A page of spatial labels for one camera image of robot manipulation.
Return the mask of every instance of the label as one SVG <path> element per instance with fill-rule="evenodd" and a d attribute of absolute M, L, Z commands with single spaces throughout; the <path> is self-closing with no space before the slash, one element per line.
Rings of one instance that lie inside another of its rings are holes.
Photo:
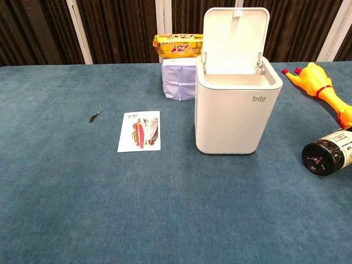
<path fill-rule="evenodd" d="M 342 168 L 352 163 L 352 132 L 346 130 L 336 131 L 322 139 L 329 140 L 340 147 L 345 157 L 345 163 Z"/>

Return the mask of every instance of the white trash can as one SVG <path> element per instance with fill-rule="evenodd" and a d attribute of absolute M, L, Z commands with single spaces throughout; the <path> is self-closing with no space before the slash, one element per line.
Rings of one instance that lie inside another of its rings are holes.
<path fill-rule="evenodd" d="M 262 56 L 265 8 L 211 8 L 196 62 L 195 137 L 209 154 L 254 152 L 283 82 Z"/>

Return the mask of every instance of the small metal tool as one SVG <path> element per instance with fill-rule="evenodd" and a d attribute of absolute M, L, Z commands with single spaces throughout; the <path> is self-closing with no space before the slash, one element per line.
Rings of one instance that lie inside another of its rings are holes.
<path fill-rule="evenodd" d="M 98 110 L 98 112 L 90 118 L 89 123 L 93 123 L 93 122 L 95 121 L 95 119 L 98 118 L 98 116 L 99 116 L 100 113 L 101 113 L 101 104 L 99 104 L 99 110 Z"/>

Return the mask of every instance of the open lid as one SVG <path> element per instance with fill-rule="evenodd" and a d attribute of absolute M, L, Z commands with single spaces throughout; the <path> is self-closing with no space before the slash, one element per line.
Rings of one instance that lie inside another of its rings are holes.
<path fill-rule="evenodd" d="M 265 8 L 211 8 L 204 16 L 202 61 L 207 74 L 254 74 L 269 24 Z"/>

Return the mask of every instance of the bdo logo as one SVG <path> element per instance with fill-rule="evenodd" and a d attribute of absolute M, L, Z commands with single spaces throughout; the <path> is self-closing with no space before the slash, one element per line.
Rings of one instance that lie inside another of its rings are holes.
<path fill-rule="evenodd" d="M 253 96 L 252 102 L 265 102 L 265 99 L 266 98 L 264 96 L 259 96 L 259 97 Z"/>

